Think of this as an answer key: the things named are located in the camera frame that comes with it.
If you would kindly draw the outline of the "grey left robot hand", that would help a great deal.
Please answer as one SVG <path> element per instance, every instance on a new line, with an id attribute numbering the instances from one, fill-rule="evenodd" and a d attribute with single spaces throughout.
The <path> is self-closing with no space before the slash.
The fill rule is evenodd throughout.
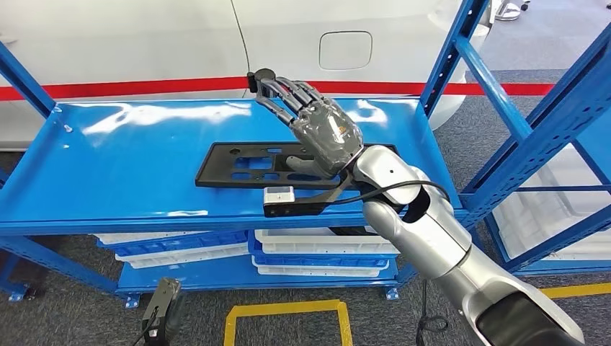
<path id="1" fill-rule="evenodd" d="M 144 345 L 169 345 L 178 334 L 184 305 L 181 287 L 177 279 L 160 279 L 141 322 Z"/>

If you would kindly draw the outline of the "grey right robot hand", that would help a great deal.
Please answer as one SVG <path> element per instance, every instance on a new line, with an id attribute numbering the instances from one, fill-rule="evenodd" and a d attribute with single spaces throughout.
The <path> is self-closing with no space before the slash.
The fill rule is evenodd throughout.
<path id="1" fill-rule="evenodd" d="M 288 156 L 286 164 L 293 171 L 330 179 L 363 150 L 356 123 L 309 83 L 278 76 L 258 80 L 257 88 L 257 103 L 276 115 L 313 156 Z"/>

